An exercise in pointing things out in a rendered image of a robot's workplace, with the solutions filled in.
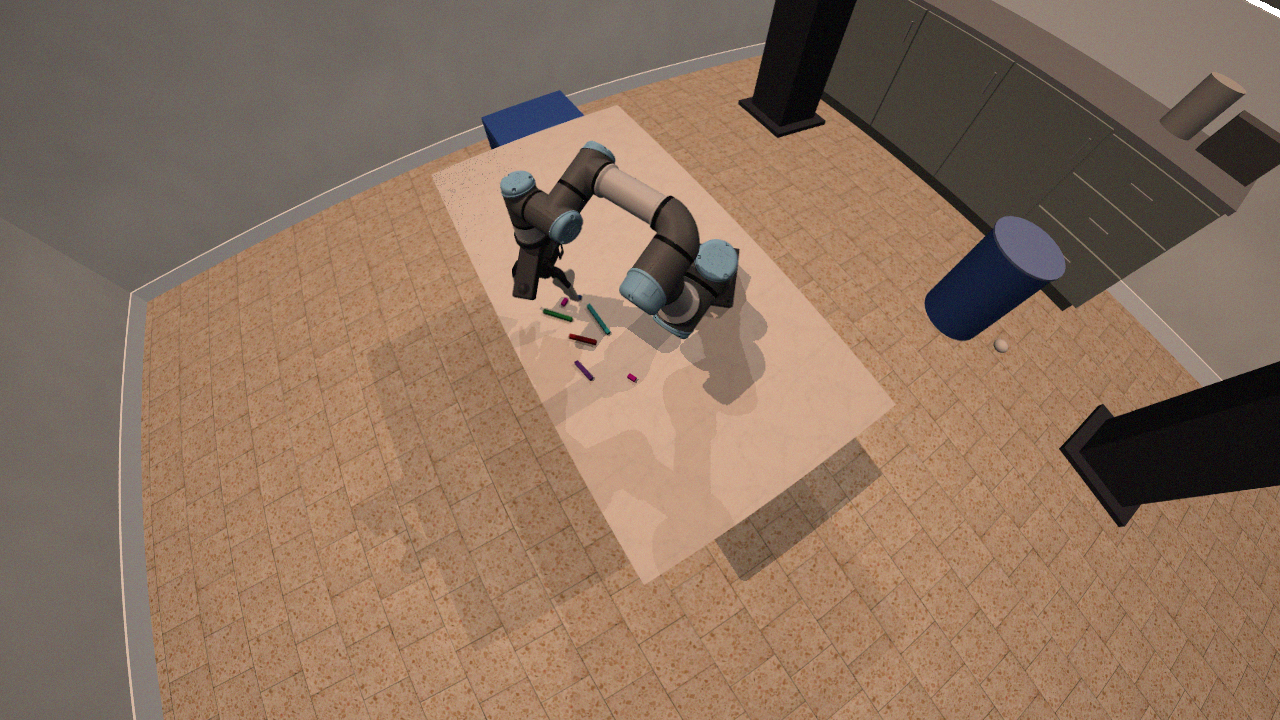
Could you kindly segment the turquoise rod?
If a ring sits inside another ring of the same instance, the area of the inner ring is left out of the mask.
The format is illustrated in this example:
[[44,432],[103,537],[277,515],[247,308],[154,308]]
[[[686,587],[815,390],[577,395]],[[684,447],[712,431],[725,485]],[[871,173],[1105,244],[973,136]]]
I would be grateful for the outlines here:
[[594,307],[593,307],[591,304],[588,304],[588,309],[593,314],[593,316],[596,319],[596,322],[599,323],[599,325],[602,325],[602,329],[605,332],[605,334],[611,334],[611,331],[607,328],[605,323],[602,322],[602,318],[596,314],[596,311],[594,310]]

